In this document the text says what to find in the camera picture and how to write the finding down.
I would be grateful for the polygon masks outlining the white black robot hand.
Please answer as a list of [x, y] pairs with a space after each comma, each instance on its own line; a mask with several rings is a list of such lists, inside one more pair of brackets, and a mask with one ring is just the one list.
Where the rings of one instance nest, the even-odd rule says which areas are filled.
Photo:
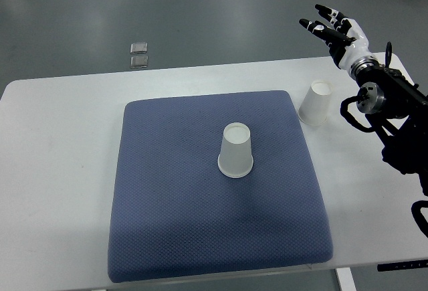
[[329, 54], [339, 69], [349, 72], [359, 59], [372, 57], [368, 39], [354, 19], [320, 4], [316, 4], [315, 9], [327, 24], [308, 19], [300, 19], [299, 24], [327, 45]]

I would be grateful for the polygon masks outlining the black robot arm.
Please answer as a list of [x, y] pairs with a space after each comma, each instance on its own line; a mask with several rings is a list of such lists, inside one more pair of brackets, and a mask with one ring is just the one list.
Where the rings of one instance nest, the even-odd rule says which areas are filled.
[[356, 129], [377, 134], [384, 144], [383, 161], [400, 173], [418, 174], [427, 195], [427, 97], [401, 71], [390, 67], [392, 44], [385, 63], [363, 58], [351, 70], [357, 95], [340, 105], [340, 114]]

